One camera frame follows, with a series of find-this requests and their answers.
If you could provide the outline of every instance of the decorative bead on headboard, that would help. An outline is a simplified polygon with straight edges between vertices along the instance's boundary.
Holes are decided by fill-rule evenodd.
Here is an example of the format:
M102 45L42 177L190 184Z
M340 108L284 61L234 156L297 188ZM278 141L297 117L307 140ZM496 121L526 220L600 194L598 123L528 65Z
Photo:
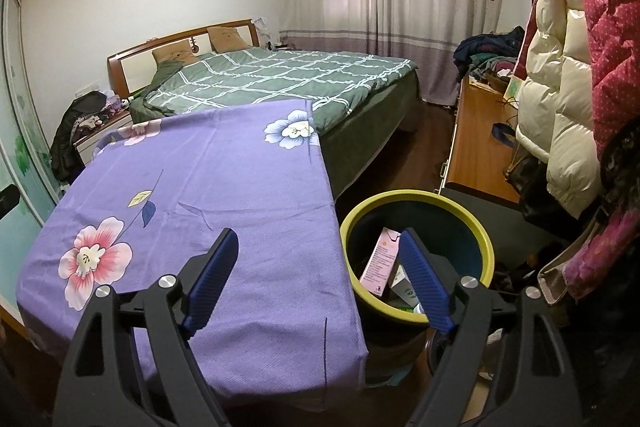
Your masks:
M193 52L193 54L195 55L197 52L200 51L200 48L198 47L198 45L196 44L196 39L193 37L189 37L189 42L191 43L191 51Z

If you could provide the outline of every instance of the cardboard box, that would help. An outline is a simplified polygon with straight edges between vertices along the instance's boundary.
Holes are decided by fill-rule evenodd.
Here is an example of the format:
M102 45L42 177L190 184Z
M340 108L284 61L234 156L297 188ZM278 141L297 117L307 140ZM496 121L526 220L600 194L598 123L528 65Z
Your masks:
M390 282L389 288L391 288L391 291L399 298L406 302L410 308L415 308L420 304L420 301L415 294L414 287L411 285L411 281L409 280L409 277L406 276L406 272L404 271L404 268L402 268L401 264L398 265L396 275Z
M382 292L385 290L386 282L398 256L399 239L398 232L386 227L382 229L376 247L362 272L360 283L375 296L382 297Z

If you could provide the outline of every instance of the bed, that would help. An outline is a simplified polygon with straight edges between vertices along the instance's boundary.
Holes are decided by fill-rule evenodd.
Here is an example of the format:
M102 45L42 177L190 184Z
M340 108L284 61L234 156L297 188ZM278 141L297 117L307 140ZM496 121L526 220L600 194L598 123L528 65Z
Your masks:
M134 123L245 103L311 100L322 156L337 198L377 156L418 98L415 65L408 60L349 53L269 52L258 47L250 20L216 26L236 28L254 47L215 54L208 26L204 26L153 39L108 58L114 90L122 98L133 96L129 110ZM183 40L190 42L201 61L183 68L159 68L151 56L153 49ZM376 74L367 74L373 70ZM272 78L265 82L268 75ZM319 81L327 77L328 82Z

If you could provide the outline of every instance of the yellow-rimmed trash can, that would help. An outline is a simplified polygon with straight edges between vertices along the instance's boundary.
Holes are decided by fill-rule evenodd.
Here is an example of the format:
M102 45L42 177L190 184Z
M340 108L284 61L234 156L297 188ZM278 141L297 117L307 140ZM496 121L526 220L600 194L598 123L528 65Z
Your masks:
M424 349L428 320L405 312L369 293L360 276L383 227L412 228L431 253L447 257L460 277L485 286L494 276L494 248L480 222L454 201L422 190L392 190L356 206L340 226L342 247L365 340L369 348L367 384L398 381Z

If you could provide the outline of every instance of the green bedsheet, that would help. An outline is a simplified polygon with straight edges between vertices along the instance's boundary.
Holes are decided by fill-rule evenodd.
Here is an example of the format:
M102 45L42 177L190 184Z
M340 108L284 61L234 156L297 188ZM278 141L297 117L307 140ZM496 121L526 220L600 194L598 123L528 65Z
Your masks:
M349 52L270 52L251 48L204 54L176 72L164 64L143 105L164 115L286 98L313 101L320 136L345 120L370 94L415 70L402 58Z
M147 99L152 99L155 94L161 91L165 92L164 96L169 99L173 93L169 91L168 81L175 78L181 67L180 62L164 62L159 66L158 73L152 83L131 103L129 110L135 123L174 114L173 110L167 107L156 107ZM327 131L325 128L322 130L320 138L322 156L335 198L357 178L376 156L410 105L416 100L418 100L418 78L412 68L402 78L388 82L386 86L375 92L370 92L369 96L360 101L355 109L347 110L349 118L333 124L333 126L329 122L330 130ZM320 127L318 125L320 118L323 122L326 118L322 115L323 107L319 108L320 117L317 110L314 112L314 120L318 127ZM208 108L208 106L200 106L199 108Z

